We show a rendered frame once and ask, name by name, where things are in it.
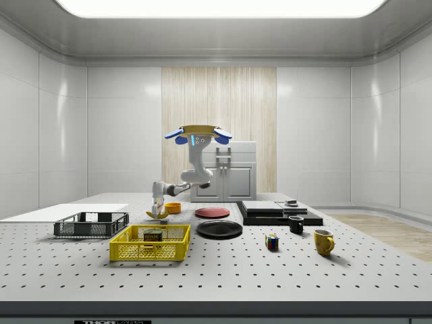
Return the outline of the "white cabinet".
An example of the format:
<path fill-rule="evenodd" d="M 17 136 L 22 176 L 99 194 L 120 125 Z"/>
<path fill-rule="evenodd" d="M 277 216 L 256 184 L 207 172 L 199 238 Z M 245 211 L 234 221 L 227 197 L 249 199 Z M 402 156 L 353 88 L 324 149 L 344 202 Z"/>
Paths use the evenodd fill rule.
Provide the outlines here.
<path fill-rule="evenodd" d="M 202 152 L 206 169 L 213 173 L 208 188 L 194 187 L 192 202 L 236 202 L 255 200 L 257 195 L 256 142 L 212 141 Z"/>

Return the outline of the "black plate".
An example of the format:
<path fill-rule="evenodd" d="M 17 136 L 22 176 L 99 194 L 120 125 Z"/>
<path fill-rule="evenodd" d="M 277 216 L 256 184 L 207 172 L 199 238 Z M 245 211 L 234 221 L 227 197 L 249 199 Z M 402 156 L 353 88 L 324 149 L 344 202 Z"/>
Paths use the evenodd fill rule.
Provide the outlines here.
<path fill-rule="evenodd" d="M 242 226 L 233 221 L 213 220 L 200 223 L 196 231 L 205 238 L 228 240 L 242 234 Z"/>

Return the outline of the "red plate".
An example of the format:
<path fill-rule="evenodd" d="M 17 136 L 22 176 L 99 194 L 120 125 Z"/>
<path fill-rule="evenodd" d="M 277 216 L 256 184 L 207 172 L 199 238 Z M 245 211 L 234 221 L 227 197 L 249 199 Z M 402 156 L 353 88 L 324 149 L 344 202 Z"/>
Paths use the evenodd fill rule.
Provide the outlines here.
<path fill-rule="evenodd" d="M 229 216 L 230 211 L 222 207 L 205 207 L 195 210 L 194 214 L 201 218 L 217 219 Z"/>

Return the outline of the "dark grey basket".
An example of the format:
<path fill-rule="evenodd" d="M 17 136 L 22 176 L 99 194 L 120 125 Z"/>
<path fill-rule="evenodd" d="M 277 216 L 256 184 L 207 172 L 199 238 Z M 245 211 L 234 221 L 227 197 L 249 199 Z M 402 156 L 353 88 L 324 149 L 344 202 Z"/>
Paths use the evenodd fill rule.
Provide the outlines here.
<path fill-rule="evenodd" d="M 54 223 L 54 235 L 70 238 L 110 238 L 129 224 L 129 213 L 80 212 Z"/>

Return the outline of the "black mug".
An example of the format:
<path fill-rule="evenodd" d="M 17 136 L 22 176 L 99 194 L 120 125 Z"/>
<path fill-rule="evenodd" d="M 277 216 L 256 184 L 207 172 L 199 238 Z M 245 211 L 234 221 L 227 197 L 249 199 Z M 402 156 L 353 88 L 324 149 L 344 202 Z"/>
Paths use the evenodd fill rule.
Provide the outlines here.
<path fill-rule="evenodd" d="M 289 216 L 290 231 L 294 234 L 302 234 L 304 227 L 304 218 L 301 216 Z"/>

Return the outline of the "white board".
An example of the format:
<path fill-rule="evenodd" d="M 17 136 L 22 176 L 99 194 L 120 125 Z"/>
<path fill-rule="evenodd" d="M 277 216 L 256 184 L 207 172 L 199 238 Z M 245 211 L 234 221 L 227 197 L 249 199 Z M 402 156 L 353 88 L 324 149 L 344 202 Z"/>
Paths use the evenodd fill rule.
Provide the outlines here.
<path fill-rule="evenodd" d="M 128 204 L 60 204 L 24 213 L 0 222 L 56 222 L 79 212 L 116 212 Z"/>

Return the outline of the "black stove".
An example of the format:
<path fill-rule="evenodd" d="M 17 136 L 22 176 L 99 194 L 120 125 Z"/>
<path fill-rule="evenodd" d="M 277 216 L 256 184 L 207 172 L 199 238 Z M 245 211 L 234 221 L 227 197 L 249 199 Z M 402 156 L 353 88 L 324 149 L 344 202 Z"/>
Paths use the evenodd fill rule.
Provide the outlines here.
<path fill-rule="evenodd" d="M 289 225 L 289 216 L 300 216 L 304 218 L 304 225 L 323 225 L 323 218 L 310 212 L 301 211 L 296 212 L 283 212 L 283 213 L 255 213 L 248 212 L 240 201 L 236 202 L 242 216 L 243 225 Z"/>

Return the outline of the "yellow mug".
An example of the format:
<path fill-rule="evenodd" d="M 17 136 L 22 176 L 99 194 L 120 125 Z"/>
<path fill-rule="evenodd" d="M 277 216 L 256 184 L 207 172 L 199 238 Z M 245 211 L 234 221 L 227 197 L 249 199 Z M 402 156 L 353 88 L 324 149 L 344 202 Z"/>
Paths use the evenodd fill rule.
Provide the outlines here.
<path fill-rule="evenodd" d="M 313 235 L 317 252 L 323 256 L 330 255 L 335 246 L 333 233 L 324 229 L 316 229 Z"/>

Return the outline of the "yellow basket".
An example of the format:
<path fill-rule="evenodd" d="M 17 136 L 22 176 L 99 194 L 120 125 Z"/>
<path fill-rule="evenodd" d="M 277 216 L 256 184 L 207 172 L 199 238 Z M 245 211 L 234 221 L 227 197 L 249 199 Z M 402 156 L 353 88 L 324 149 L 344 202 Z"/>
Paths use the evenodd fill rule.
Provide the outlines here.
<path fill-rule="evenodd" d="M 147 229 L 163 230 L 162 242 L 143 242 Z M 190 243 L 189 225 L 130 225 L 109 242 L 112 261 L 182 261 Z"/>

